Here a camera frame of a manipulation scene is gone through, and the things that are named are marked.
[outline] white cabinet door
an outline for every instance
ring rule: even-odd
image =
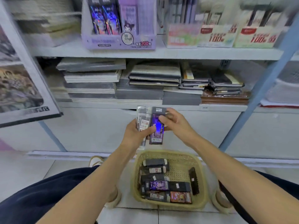
[[[63,108],[64,116],[45,120],[69,152],[113,152],[136,111],[104,108]]]
[[[227,149],[235,157],[299,159],[299,115],[253,113]]]
[[[189,121],[195,131],[209,140],[215,146],[219,146],[230,128],[237,120],[240,112],[216,112],[216,111],[180,111]],[[195,152],[179,140],[172,132],[165,132],[163,147],[171,150]]]
[[[38,122],[0,128],[0,138],[18,151],[60,151]]]

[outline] yellow plastic basket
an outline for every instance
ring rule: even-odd
[[[191,193],[192,204],[166,203],[160,201],[146,200],[141,197],[138,187],[141,164],[145,159],[154,158],[163,158],[169,161],[170,171],[165,173],[165,175],[169,177],[170,181],[190,183],[189,169],[191,169],[192,167],[195,168],[199,186],[199,194],[194,196]],[[198,157],[192,154],[176,152],[171,150],[145,150],[137,155],[134,163],[134,171],[132,173],[131,192],[137,201],[156,205],[164,205],[184,209],[186,208],[188,210],[201,209],[209,200],[207,181],[204,176],[202,164]]]

